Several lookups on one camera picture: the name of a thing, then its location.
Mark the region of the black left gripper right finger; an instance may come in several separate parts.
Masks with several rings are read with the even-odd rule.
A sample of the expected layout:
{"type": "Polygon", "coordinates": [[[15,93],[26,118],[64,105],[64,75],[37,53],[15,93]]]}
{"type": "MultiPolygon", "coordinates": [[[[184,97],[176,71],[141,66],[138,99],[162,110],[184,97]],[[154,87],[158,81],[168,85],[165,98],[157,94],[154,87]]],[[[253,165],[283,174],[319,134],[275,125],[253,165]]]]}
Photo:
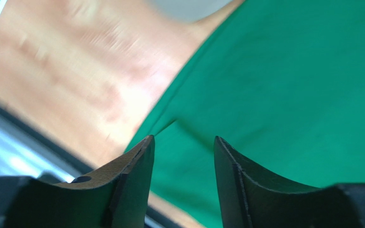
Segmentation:
{"type": "Polygon", "coordinates": [[[316,188],[280,176],[214,140],[214,166],[225,228],[360,228],[339,185],[316,188]]]}

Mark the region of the green t-shirt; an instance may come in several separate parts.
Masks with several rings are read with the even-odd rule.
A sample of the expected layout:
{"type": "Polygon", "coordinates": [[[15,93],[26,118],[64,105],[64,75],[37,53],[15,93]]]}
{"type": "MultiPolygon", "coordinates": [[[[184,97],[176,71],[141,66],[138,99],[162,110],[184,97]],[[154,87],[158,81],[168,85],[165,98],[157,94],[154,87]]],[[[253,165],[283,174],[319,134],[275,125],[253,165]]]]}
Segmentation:
{"type": "Polygon", "coordinates": [[[151,191],[222,227],[213,142],[300,183],[365,182],[365,0],[247,0],[130,142],[155,138],[151,191]]]}

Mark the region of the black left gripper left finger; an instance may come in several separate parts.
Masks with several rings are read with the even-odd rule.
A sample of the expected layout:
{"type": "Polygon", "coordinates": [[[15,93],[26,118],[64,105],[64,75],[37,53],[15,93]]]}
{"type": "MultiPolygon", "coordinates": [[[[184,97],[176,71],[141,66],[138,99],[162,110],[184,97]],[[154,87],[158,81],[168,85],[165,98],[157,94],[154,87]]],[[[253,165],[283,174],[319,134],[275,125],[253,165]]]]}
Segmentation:
{"type": "Polygon", "coordinates": [[[30,179],[6,213],[8,228],[141,228],[154,164],[154,137],[78,177],[47,184],[30,179]]]}

